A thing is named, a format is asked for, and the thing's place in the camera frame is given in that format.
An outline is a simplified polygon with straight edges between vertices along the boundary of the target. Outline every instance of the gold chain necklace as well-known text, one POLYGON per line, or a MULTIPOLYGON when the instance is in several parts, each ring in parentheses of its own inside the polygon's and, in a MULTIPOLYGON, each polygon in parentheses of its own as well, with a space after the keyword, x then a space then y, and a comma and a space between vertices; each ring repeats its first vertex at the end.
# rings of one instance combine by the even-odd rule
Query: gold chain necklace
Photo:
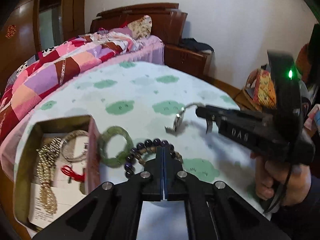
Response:
POLYGON ((44 210, 51 215, 57 211, 57 200, 51 190, 50 183, 53 180, 56 159, 59 157, 60 142, 60 138, 53 138, 48 145, 37 149, 39 154, 37 175, 41 183, 39 192, 40 202, 44 210))

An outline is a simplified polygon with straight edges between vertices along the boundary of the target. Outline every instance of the hand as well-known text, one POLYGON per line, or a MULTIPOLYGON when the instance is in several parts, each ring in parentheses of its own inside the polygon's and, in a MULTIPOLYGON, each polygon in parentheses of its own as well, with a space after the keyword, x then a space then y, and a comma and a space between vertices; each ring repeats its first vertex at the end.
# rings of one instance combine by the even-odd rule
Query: hand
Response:
MULTIPOLYGON (((256 194, 263 200, 272 198, 275 194, 272 188, 274 179, 284 184, 290 164, 265 161, 262 156, 255 153, 251 153, 250 158, 256 159, 256 194)), ((309 166, 294 165, 282 205, 292 206, 301 203, 308 195, 310 186, 311 173, 309 166)))

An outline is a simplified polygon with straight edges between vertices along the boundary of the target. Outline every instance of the metal bolt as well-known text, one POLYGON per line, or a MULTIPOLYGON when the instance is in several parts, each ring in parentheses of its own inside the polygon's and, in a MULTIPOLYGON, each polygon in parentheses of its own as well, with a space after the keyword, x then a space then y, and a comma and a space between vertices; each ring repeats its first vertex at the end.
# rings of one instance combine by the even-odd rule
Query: metal bolt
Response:
POLYGON ((105 183, 102 184, 102 188, 103 188, 104 190, 109 190, 109 189, 111 189, 112 187, 113 187, 113 184, 112 184, 111 182, 105 182, 105 183))
POLYGON ((218 188, 218 189, 223 189, 226 187, 226 184, 223 182, 223 181, 217 181, 215 183, 215 186, 218 188))
POLYGON ((178 171, 177 175, 179 178, 185 178, 188 173, 186 173, 185 171, 178 171))
POLYGON ((149 178, 150 177, 150 172, 148 171, 143 171, 140 173, 140 176, 144 179, 149 178))

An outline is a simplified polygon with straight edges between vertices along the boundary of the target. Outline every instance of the bead bracelet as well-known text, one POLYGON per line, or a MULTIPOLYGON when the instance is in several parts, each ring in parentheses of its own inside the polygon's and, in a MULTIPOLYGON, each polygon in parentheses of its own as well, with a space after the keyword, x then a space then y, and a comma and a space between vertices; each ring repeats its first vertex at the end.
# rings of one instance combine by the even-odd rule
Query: bead bracelet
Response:
POLYGON ((111 126, 104 131, 98 139, 98 151, 100 153, 101 161, 108 167, 117 168, 125 163, 126 157, 130 154, 130 149, 133 147, 133 142, 128 132, 120 126, 111 126), (113 136, 122 135, 127 144, 124 149, 119 152, 116 157, 108 158, 106 145, 113 136))
POLYGON ((137 159, 138 162, 144 166, 146 161, 142 159, 142 155, 145 153, 156 153, 157 146, 165 147, 169 146, 171 157, 174 159, 176 158, 181 163, 183 163, 183 159, 180 153, 174 150, 174 146, 169 144, 167 140, 161 141, 159 138, 154 139, 153 141, 150 139, 145 140, 144 143, 140 142, 137 144, 136 148, 132 148, 130 150, 130 155, 126 157, 126 164, 124 165, 125 169, 125 176, 129 179, 134 174, 134 167, 132 163, 134 159, 137 159))

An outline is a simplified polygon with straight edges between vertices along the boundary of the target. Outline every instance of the wooden nightstand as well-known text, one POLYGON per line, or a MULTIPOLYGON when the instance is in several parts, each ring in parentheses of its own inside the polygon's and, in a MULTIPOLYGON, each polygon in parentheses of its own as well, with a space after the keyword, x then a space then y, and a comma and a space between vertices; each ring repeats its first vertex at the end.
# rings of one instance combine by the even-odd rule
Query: wooden nightstand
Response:
POLYGON ((208 74, 211 54, 194 52, 175 45, 166 44, 164 48, 164 64, 192 76, 202 78, 208 74))

